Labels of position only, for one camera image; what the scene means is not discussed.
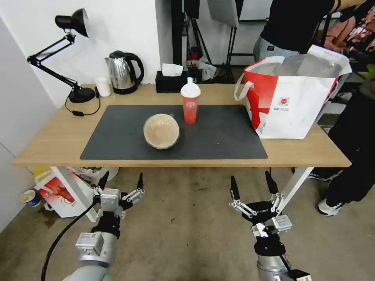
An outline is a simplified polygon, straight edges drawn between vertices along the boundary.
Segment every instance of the table top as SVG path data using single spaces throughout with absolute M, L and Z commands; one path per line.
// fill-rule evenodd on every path
M 233 98 L 234 85 L 199 85 L 199 103 L 241 104 Z M 77 117 L 64 107 L 35 136 L 13 161 L 17 166 L 105 166 L 105 167 L 348 167 L 350 161 L 314 124 L 303 140 L 261 139 L 267 159 L 222 160 L 81 160 L 80 156 L 108 105 L 180 105 L 179 93 L 156 93 L 155 85 L 139 85 L 129 95 L 112 94 L 100 98 L 97 113 Z M 68 102 L 71 110 L 90 113 L 98 100 L 84 104 Z

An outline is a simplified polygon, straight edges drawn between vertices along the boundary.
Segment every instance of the shoe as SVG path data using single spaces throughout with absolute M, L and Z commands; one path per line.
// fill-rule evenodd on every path
M 316 209 L 322 215 L 330 217 L 337 215 L 337 213 L 339 212 L 339 210 L 341 210 L 343 206 L 344 203 L 338 203 L 337 205 L 331 207 L 327 204 L 327 199 L 324 199 L 319 202 L 319 204 L 316 206 Z
M 315 179 L 315 180 L 320 180 L 320 181 L 330 181 L 332 180 L 333 178 L 337 177 L 338 174 L 335 174 L 333 176 L 330 176 L 329 178 L 323 178 L 321 176 L 319 176 L 318 174 L 313 174 L 313 173 L 310 173 L 306 179 Z

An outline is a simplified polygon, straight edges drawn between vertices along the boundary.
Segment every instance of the white cup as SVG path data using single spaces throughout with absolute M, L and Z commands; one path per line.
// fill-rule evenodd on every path
M 111 94 L 111 89 L 106 77 L 95 78 L 95 85 L 98 88 L 100 96 L 105 97 Z

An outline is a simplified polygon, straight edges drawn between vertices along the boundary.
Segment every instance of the lamp arm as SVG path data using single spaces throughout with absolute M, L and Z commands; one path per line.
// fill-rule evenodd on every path
M 27 58 L 27 62 L 36 66 L 37 68 L 43 70 L 44 72 L 47 72 L 49 75 L 52 75 L 53 77 L 59 79 L 60 81 L 64 82 L 65 84 L 68 84 L 70 87 L 74 88 L 74 89 L 79 89 L 80 86 L 78 86 L 78 83 L 77 82 L 74 82 L 72 81 L 71 79 L 68 79 L 66 78 L 65 76 L 62 76 L 56 72 L 54 72 L 53 70 L 47 68 L 46 66 L 42 65 L 42 61 L 48 59 L 49 57 L 57 54 L 58 52 L 64 50 L 65 48 L 71 46 L 74 44 L 74 39 L 75 39 L 75 35 L 71 34 L 71 33 L 68 33 L 67 35 L 65 35 L 62 39 L 60 39 L 59 41 L 56 41 L 55 43 L 51 44 L 50 46 L 44 48 L 43 50 L 39 51 L 38 53 L 34 54 L 34 55 L 31 55 Z M 47 50 L 49 50 L 50 48 L 56 46 L 57 44 L 63 42 L 64 40 L 67 40 L 68 41 L 68 44 L 66 44 L 65 46 L 61 47 L 60 49 L 54 51 L 54 52 L 51 52 L 51 53 L 48 53 L 48 55 L 44 56 L 42 59 L 39 59 L 38 57 L 42 56 L 43 53 L 45 53 Z

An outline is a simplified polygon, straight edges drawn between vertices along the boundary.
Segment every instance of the black shirt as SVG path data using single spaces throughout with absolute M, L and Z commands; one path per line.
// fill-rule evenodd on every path
M 303 52 L 335 0 L 273 0 L 261 37 L 281 49 Z

